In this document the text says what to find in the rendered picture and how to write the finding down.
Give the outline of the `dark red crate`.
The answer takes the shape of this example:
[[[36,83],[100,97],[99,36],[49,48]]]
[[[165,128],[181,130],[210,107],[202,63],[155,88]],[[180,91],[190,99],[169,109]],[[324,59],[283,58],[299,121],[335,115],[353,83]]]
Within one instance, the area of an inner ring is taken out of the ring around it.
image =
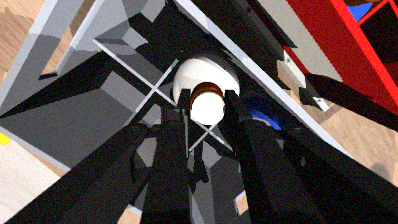
[[[359,115],[398,110],[398,0],[357,22],[343,0],[246,1],[321,98]]]

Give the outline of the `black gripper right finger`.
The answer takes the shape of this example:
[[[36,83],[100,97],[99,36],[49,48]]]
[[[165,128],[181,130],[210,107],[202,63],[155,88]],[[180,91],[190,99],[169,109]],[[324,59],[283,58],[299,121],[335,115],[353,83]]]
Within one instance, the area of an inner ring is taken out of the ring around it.
[[[397,186],[301,126],[253,118],[234,89],[224,97],[251,224],[398,224]]]

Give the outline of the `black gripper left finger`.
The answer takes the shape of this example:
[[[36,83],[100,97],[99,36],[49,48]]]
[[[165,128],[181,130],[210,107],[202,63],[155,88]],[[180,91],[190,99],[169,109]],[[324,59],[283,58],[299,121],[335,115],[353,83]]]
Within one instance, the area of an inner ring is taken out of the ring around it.
[[[190,100],[182,89],[151,128],[124,126],[3,224],[117,224],[150,169],[139,224],[192,224]]]

